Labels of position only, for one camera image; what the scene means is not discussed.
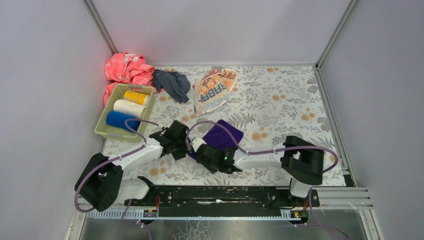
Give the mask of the purple towel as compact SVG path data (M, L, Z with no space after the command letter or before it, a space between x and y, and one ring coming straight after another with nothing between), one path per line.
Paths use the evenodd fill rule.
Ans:
M211 130L209 130L202 139L206 142L207 145L211 145L215 148L224 151L226 148L239 147L239 143L242 140L244 133L230 125L228 122L220 119L218 122L213 122L209 120L200 121L189 128L187 132L187 137L190 136L194 127L202 124L212 124L214 125ZM194 150L188 153L188 156L196 160L196 155Z

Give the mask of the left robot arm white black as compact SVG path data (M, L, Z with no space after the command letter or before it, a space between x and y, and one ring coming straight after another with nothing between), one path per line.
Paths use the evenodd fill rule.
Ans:
M124 180L124 175L163 156L171 155L176 161L185 158L189 153L188 130L188 126L178 120L148 137L130 128L141 137L141 143L114 156L98 152L90 158L74 187L76 210L102 212L115 201L144 198L149 185L138 178Z

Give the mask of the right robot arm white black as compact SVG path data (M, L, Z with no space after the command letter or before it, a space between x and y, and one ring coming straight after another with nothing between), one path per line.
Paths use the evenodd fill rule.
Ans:
M323 182L325 149L297 136L288 136L283 144L270 149L220 150L199 137L191 146L196 161L212 173L230 175L256 168L283 169L291 175L289 194L296 198L306 198L312 186Z

